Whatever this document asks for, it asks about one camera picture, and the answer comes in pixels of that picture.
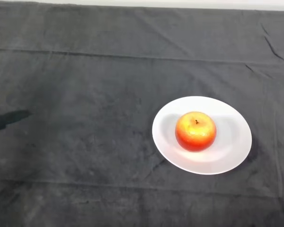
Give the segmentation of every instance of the plate rim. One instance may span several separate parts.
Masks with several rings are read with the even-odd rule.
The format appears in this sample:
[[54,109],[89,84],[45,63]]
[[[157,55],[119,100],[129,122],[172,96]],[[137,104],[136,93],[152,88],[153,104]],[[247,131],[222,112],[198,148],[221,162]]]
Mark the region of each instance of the plate rim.
[[[157,118],[159,112],[160,112],[165,106],[167,106],[168,104],[170,104],[170,103],[172,103],[172,102],[175,102],[175,101],[177,101],[177,100],[179,100],[179,99],[189,98],[189,97],[208,98],[208,99],[213,99],[214,101],[218,101],[218,102],[224,103],[224,104],[230,106],[232,109],[234,109],[234,110],[244,119],[244,121],[246,122],[246,124],[247,124],[247,126],[248,126],[248,129],[249,129],[250,146],[249,146],[248,152],[246,153],[246,156],[245,156],[245,157],[242,159],[242,161],[239,162],[236,166],[231,167],[231,168],[226,169],[226,170],[223,170],[223,171],[214,172],[214,173],[195,172],[195,171],[188,170],[188,169],[186,169],[186,168],[183,168],[183,167],[181,167],[181,166],[175,164],[175,163],[172,162],[168,157],[166,157],[166,156],[164,155],[164,152],[162,152],[162,151],[160,150],[160,148],[158,147],[158,144],[156,143],[156,140],[154,139],[154,135],[153,135],[154,123],[155,123],[155,120],[156,120],[156,118]],[[251,129],[250,129],[250,126],[249,126],[248,122],[247,122],[246,119],[243,117],[243,115],[242,115],[239,111],[237,111],[234,107],[232,107],[231,105],[227,104],[226,102],[223,102],[223,101],[218,100],[218,99],[215,99],[215,98],[206,97],[206,96],[185,96],[185,97],[180,97],[180,98],[174,99],[174,100],[172,100],[172,101],[166,103],[162,108],[159,109],[159,111],[157,112],[156,116],[154,117],[154,119],[153,119],[153,121],[152,121],[151,135],[152,135],[152,140],[154,141],[157,150],[160,152],[160,154],[162,154],[162,156],[163,156],[166,160],[168,160],[171,164],[173,164],[174,166],[176,166],[176,167],[178,167],[178,168],[180,168],[180,169],[182,169],[182,170],[185,170],[185,171],[190,172],[190,173],[193,173],[193,174],[199,174],[199,175],[217,175],[217,174],[223,174],[223,173],[226,173],[226,172],[228,172],[228,171],[231,171],[232,169],[237,168],[239,165],[241,165],[241,164],[245,161],[245,159],[247,158],[247,156],[248,156],[249,153],[250,153],[251,146],[252,146],[252,133],[251,133]]]

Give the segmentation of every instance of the table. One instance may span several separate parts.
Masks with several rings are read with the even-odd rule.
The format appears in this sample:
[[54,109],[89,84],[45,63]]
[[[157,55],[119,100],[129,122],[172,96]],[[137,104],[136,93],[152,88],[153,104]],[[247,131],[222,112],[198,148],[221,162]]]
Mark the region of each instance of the table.
[[[237,109],[253,144],[221,175],[154,146],[183,96]],[[284,227],[284,12],[0,2],[0,227]]]

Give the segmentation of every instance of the red apple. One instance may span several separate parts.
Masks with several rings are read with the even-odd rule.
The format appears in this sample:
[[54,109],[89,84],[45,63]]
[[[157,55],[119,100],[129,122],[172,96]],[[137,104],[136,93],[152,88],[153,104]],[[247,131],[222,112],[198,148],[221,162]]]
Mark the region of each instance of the red apple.
[[186,113],[176,125],[177,141],[189,151],[201,151],[212,145],[216,132],[213,120],[202,112]]

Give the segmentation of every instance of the dark gray tablecloth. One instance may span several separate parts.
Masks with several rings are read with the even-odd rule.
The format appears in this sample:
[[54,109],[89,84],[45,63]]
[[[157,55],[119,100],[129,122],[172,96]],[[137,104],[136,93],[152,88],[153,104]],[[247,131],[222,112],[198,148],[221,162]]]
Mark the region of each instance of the dark gray tablecloth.
[[[246,118],[243,164],[163,158],[152,120],[183,96]],[[0,3],[0,115],[17,110],[0,227],[284,227],[284,12]]]

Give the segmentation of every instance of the white wall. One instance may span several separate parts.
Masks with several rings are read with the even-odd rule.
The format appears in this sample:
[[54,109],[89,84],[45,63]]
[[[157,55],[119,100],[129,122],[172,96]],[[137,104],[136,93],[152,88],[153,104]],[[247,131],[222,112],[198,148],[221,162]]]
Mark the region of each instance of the white wall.
[[284,10],[284,0],[21,0],[98,6]]

